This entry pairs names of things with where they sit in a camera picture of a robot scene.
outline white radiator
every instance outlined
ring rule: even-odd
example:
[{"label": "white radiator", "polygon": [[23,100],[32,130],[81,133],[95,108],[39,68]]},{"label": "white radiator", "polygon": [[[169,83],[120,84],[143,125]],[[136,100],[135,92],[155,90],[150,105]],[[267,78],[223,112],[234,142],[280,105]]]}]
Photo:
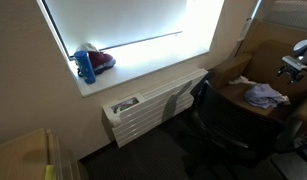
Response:
[{"label": "white radiator", "polygon": [[198,69],[160,87],[103,107],[119,147],[192,105],[191,89],[206,75]]}]

